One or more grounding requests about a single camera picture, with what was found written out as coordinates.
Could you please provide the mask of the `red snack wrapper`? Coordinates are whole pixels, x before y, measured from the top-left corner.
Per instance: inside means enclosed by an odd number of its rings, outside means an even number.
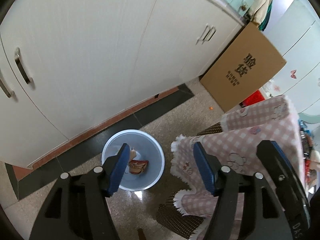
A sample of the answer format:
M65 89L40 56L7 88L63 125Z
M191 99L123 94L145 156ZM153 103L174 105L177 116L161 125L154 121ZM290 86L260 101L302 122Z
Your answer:
M144 172L148 163L147 160L132 160L129 162L129 172L131 174L140 174Z

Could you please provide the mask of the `pink bag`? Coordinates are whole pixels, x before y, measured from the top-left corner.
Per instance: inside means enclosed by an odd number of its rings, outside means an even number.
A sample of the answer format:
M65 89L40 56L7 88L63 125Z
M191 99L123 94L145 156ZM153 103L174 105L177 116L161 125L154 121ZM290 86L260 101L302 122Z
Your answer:
M130 150L130 158L129 161L132 161L137 156L137 152L134 149Z

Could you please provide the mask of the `light blue trash bin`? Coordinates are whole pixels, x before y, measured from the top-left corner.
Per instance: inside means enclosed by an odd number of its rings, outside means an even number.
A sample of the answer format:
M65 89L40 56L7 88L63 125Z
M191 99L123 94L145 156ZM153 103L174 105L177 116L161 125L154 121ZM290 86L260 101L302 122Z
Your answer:
M108 139L102 151L101 162L116 155L123 144L129 145L131 157L119 187L125 191L144 191L154 186L165 167L160 144L143 131L123 130Z

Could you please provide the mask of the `pink checkered tablecloth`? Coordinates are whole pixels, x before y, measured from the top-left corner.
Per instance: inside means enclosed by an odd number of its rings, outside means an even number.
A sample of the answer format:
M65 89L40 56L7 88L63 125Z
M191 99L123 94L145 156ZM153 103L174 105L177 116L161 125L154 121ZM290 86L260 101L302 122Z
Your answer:
M200 142L206 152L217 157L222 165L235 172L253 175L261 172L272 189L275 185L257 158L257 145L263 140L276 141L305 182L305 165L299 132L298 113L285 95L276 96L237 111L226 113L220 121L220 133L185 137L180 135L171 144L173 159L170 172L190 186L174 197L174 206L184 216L203 218L191 229L187 239L203 239L217 198L204 186L193 157L193 145Z

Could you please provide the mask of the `white low cabinet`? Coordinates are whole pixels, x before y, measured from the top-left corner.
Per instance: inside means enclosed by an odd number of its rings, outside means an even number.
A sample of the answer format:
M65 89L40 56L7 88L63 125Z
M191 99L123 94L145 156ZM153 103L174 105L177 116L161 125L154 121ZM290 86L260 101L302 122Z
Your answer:
M1 22L1 161L29 167L201 75L241 25L216 0L15 0Z

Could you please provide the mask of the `brown cardboard box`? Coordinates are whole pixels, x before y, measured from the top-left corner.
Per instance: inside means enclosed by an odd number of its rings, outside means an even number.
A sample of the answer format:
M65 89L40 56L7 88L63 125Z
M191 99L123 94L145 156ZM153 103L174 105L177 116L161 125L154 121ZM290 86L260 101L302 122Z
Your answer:
M227 112L259 90L285 64L276 47L249 23L200 82Z

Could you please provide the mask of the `pink butterfly sticker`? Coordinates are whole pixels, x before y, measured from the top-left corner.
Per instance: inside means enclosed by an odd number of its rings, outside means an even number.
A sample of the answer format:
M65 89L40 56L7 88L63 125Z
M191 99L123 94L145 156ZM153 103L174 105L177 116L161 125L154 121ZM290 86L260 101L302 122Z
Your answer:
M297 77L296 77L296 69L295 70L292 70L290 73L291 73L291 78L293 78L293 79L296 79Z

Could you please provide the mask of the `cream hanging jacket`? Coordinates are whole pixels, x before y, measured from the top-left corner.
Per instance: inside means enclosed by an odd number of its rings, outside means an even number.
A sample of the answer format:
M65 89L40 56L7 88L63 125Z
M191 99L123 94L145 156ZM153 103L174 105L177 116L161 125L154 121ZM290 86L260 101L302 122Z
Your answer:
M272 0L254 0L248 10L250 21L260 30L266 28L270 18Z

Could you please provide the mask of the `white wardrobe doors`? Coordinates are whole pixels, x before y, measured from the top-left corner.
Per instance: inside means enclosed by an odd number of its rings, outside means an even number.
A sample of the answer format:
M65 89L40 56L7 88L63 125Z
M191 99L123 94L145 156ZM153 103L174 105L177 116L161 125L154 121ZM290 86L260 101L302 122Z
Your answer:
M270 96L285 95L297 112L319 115L319 19L301 0L293 0L265 36L286 60L264 85ZM296 71L296 79L291 71Z

